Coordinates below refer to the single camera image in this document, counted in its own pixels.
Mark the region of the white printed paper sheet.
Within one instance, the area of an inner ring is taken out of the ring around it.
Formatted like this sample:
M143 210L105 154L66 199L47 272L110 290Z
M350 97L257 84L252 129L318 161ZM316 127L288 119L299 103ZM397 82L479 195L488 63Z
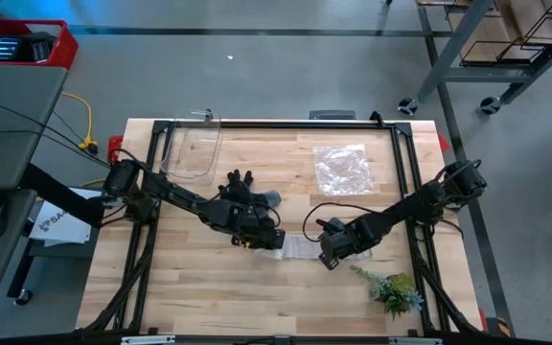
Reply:
M84 244L90 240L91 226L54 204L43 201L29 238L46 247L59 244Z

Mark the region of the black work glove grey cuff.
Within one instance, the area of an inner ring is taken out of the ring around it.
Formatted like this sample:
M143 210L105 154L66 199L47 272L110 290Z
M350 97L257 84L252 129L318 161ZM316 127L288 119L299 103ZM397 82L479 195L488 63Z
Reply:
M251 184L254 177L251 171L242 175L239 170L227 174L228 184L218 186L218 199L231 201L247 207L252 213L259 209L277 207L282 198L277 191L252 193Z

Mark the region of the clear plastic tray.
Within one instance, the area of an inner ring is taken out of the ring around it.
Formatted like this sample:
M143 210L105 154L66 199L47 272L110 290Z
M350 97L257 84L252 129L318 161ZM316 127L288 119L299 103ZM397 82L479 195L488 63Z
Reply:
M213 121L202 122L189 112L169 124L159 170L171 182L199 186L213 182L222 142L221 118L214 115Z

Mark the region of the red plastic crate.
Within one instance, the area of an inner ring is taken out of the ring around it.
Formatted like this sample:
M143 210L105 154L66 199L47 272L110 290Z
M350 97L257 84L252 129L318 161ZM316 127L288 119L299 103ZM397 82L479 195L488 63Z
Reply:
M31 20L31 19L0 19L0 36L19 36L46 32L56 38L54 49L47 61L27 62L21 60L0 61L3 65L27 65L62 67L69 70L79 49L77 40L73 37L64 20Z

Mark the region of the black yellow striped block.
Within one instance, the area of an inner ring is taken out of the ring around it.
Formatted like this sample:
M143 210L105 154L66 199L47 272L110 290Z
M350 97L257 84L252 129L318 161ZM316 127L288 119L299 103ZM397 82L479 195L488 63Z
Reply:
M486 318L487 332L492 336L511 337L512 332L508 323L500 317Z

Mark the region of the white elastic bandage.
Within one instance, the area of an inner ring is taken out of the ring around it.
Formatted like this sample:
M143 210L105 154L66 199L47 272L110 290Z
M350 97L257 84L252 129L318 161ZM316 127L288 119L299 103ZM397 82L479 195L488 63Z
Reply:
M319 242L311 242L302 235L286 235L281 249L254 249L253 254L270 260L318 260L322 253Z

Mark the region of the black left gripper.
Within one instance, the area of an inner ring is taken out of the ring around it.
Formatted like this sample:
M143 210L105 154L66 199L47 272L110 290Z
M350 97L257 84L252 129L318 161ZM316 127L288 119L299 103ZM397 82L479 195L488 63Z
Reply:
M234 245L279 250L285 242L286 232L277 229L266 212L252 213L247 207L231 201L214 200L208 203L208 226L230 235Z

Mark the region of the grey metal wood-top workbench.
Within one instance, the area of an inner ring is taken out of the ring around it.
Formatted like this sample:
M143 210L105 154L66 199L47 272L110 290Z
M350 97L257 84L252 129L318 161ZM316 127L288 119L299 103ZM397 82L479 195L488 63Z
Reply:
M441 6L449 24L448 42L435 53L415 99L419 106L446 82L501 82L510 104L552 66L552 0L416 0L426 43L426 9Z

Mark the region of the silver frame bracket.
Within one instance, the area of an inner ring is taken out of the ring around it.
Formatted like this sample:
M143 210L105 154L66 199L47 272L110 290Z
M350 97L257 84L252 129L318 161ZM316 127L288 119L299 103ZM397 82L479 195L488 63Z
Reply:
M444 345L444 343L439 338L389 337L388 345Z
M171 345L174 343L174 335L136 335L123 337L120 345Z

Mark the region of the small artificial green plant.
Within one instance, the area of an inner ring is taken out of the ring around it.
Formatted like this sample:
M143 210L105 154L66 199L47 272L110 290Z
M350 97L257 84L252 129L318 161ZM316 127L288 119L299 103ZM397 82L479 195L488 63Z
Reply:
M370 299L382 303L384 311L393 319L424 309L425 299L415 288L414 280L405 273L380 276L357 265L351 265L350 269L365 281Z

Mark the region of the clear plastic bag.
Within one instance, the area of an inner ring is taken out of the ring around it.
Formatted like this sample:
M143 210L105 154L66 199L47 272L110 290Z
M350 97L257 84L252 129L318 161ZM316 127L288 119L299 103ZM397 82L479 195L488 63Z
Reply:
M325 196L362 196L373 192L365 146L313 147L318 189Z

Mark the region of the black desk support beam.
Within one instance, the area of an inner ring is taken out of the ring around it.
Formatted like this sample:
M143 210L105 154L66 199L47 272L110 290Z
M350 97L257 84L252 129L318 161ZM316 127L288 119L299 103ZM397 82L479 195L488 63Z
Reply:
M19 187L36 191L39 197L92 227L101 227L104 207L100 202L76 194L33 164L27 165Z

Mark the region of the black box device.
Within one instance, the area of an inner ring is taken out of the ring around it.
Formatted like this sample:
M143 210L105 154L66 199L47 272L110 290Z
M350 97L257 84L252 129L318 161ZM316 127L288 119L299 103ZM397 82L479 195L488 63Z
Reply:
M22 36L21 42L21 60L27 62L47 61L56 38L46 32L31 33Z

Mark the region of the grey desk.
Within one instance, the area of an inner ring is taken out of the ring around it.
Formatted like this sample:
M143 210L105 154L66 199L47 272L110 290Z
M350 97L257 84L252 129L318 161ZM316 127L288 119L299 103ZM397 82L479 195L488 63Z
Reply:
M62 68L0 64L0 197L8 223L0 237L0 283L35 204L19 182L50 119L67 72Z

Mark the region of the black device silver slats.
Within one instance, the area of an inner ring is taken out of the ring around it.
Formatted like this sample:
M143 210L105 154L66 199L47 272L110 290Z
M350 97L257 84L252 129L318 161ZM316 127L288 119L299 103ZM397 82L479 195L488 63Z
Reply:
M20 56L22 38L19 36L0 36L0 61L14 61Z

